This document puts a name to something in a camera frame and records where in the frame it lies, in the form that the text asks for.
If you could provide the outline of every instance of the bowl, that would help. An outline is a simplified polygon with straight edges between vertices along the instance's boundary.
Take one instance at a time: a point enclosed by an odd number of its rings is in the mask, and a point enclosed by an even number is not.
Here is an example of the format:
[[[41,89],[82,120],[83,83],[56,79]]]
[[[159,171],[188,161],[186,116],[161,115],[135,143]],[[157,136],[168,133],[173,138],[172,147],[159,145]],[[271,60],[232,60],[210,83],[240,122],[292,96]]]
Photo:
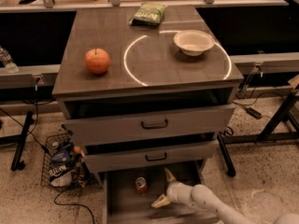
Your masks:
[[[175,44],[188,56],[199,56],[214,47],[214,38],[202,31],[185,30],[174,36]]]

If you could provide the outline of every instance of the speckled floor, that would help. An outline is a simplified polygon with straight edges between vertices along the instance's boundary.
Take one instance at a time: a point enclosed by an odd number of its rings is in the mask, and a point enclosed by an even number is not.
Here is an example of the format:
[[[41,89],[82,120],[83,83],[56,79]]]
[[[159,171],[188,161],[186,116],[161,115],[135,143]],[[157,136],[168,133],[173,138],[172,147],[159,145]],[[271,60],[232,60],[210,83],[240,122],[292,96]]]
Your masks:
[[[238,100],[251,104],[255,98]],[[281,104],[280,97],[260,98],[252,106],[263,116],[272,117]],[[36,113],[33,105],[1,105],[14,119],[23,123],[27,110]],[[48,136],[63,133],[64,116],[56,103],[39,107],[34,135],[40,143]],[[236,107],[229,124],[235,134],[259,133],[268,117],[254,119],[240,106]],[[0,136],[17,134],[21,126],[0,111],[4,122]],[[275,132],[289,130],[281,123]],[[224,202],[230,204],[256,223],[272,223],[279,215],[299,213],[299,141],[279,141],[259,144],[229,145],[236,176],[226,174],[226,165],[220,149],[206,162],[203,178],[206,185]],[[22,171],[10,171],[15,147],[0,149],[0,223],[7,224],[80,224],[92,223],[91,214],[79,206],[60,206],[54,203],[59,192],[41,186],[43,150],[32,135],[27,138],[21,159]],[[95,223],[101,223],[103,191],[97,184],[63,193],[58,203],[81,203],[93,212]]]

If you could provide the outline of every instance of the water bottle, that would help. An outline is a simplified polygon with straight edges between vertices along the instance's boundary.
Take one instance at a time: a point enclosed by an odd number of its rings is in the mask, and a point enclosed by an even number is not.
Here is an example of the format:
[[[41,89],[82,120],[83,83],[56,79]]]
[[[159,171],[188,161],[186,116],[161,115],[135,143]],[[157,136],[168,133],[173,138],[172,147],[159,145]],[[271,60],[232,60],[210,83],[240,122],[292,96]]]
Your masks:
[[[0,46],[0,61],[9,73],[19,71],[18,66],[13,62],[9,52]]]

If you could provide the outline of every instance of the robotic hand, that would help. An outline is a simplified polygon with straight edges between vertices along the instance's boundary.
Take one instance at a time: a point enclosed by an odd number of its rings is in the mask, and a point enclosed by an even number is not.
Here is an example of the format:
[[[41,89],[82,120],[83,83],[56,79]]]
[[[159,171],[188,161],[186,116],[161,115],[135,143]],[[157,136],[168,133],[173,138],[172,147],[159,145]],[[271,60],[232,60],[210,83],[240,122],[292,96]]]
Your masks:
[[[170,203],[183,203],[192,209],[208,210],[215,214],[225,224],[254,224],[254,222],[223,203],[211,189],[205,185],[194,187],[178,182],[173,174],[164,169],[169,183],[166,196],[162,194],[151,206],[158,208]],[[274,224],[299,223],[299,215],[288,214],[279,217]]]

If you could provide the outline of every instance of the green bag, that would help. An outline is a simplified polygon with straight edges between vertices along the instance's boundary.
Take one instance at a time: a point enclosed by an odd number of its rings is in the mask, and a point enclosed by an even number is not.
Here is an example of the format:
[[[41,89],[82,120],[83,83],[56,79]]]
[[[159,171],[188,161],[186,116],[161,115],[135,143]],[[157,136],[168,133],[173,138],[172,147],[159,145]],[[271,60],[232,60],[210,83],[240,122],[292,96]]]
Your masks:
[[[158,26],[164,16],[166,6],[154,3],[142,3],[139,10],[129,20],[131,25]]]

